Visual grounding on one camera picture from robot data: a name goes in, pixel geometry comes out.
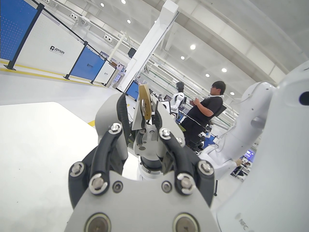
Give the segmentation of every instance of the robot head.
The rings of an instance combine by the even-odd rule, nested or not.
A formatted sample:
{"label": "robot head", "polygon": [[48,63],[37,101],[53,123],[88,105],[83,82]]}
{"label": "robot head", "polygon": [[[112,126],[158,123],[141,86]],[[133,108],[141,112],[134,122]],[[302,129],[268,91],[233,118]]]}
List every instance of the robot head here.
{"label": "robot head", "polygon": [[177,83],[176,83],[176,87],[177,87],[178,92],[183,92],[184,83],[183,83],[182,81],[177,82]]}

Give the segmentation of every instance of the white barrier panel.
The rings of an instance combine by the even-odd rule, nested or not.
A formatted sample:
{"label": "white barrier panel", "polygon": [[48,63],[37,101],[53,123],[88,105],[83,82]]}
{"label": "white barrier panel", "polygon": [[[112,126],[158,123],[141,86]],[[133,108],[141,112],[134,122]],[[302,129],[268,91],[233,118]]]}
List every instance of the white barrier panel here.
{"label": "white barrier panel", "polygon": [[115,71],[115,68],[110,65],[109,62],[105,62],[102,69],[98,73],[97,77],[95,78],[95,81],[101,82],[103,84],[106,84],[110,77],[113,75]]}
{"label": "white barrier panel", "polygon": [[41,14],[17,59],[17,64],[67,74],[84,45]]}

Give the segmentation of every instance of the yellow floor line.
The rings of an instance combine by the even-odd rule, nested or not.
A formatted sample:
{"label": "yellow floor line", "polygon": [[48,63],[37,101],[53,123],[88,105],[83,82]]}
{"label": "yellow floor line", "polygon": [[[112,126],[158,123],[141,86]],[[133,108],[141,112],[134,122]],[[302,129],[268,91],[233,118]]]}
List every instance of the yellow floor line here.
{"label": "yellow floor line", "polygon": [[[8,64],[9,64],[8,62],[5,62],[5,61],[0,61],[0,62],[1,62],[2,64],[5,64],[5,65],[8,65]],[[45,73],[51,73],[51,74],[66,76],[66,74],[64,74],[64,73],[46,71],[46,70],[42,70],[42,69],[38,69],[38,68],[26,66],[26,65],[18,65],[18,64],[15,64],[15,65],[16,65],[16,66],[19,66],[19,67],[22,67],[22,68],[27,68],[27,69],[31,69],[31,70],[40,71],[40,72],[45,72]],[[79,79],[79,80],[89,81],[88,79],[84,79],[84,78],[77,77],[77,76],[73,76],[73,75],[70,75],[70,77],[71,77],[71,78],[75,78],[75,79]]]}
{"label": "yellow floor line", "polygon": [[13,71],[13,70],[4,69],[4,68],[0,68],[0,71],[8,72],[8,73],[18,73],[18,74],[24,74],[24,75],[38,76],[38,77],[49,78],[49,79],[54,79],[54,80],[61,80],[61,81],[65,81],[65,82],[68,82],[68,83],[76,82],[76,83],[86,84],[88,86],[105,88],[103,85],[102,86],[92,85],[92,84],[90,84],[90,82],[87,83],[87,82],[80,82],[80,81],[77,81],[77,80],[67,80],[65,78],[62,79],[62,78],[57,78],[57,77],[54,77],[54,76],[47,76],[47,75],[37,74],[37,73],[32,73],[32,72]]}
{"label": "yellow floor line", "polygon": [[94,125],[95,125],[95,121],[93,120],[93,121],[89,122],[89,123],[88,123],[88,125],[90,125],[90,126],[94,127]]}

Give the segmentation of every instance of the joyson logo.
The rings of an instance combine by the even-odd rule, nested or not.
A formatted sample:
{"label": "joyson logo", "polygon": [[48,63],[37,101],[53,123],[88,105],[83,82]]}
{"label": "joyson logo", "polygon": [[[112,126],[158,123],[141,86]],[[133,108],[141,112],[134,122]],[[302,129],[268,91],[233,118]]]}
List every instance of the joyson logo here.
{"label": "joyson logo", "polygon": [[55,46],[51,46],[49,51],[56,53],[58,55],[61,55],[61,56],[64,55],[64,51],[62,51],[61,49],[55,48]]}

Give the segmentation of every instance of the man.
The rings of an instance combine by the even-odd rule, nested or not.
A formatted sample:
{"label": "man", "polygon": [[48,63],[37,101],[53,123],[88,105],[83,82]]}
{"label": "man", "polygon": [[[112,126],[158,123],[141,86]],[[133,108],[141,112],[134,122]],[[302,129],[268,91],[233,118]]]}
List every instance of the man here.
{"label": "man", "polygon": [[186,130],[183,134],[187,145],[196,144],[199,141],[198,135],[205,131],[204,128],[221,109],[225,88],[226,85],[223,81],[216,81],[212,84],[209,97],[202,102],[198,98],[195,101],[190,101],[193,108],[187,113],[188,117],[181,123],[181,126]]}

